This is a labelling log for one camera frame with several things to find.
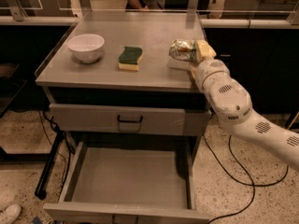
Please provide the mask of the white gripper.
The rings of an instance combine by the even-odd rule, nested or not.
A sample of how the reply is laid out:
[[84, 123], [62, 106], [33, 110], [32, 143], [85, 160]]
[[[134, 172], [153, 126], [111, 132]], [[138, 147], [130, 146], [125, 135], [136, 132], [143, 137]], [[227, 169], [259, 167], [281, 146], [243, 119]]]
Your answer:
[[199, 64], [189, 63], [188, 72], [192, 83], [203, 92], [205, 81], [209, 77], [218, 73], [230, 75], [230, 71], [223, 61], [214, 59], [216, 52], [205, 40], [196, 40], [195, 46], [196, 60]]

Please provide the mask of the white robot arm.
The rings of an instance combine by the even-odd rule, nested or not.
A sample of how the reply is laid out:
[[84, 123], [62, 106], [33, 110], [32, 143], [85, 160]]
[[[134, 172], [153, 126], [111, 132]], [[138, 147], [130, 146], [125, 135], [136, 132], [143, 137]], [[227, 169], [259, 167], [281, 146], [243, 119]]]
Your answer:
[[228, 134], [271, 152], [299, 171], [299, 134], [286, 130], [258, 114], [247, 90], [235, 79], [205, 40], [194, 40], [190, 62], [193, 80]]

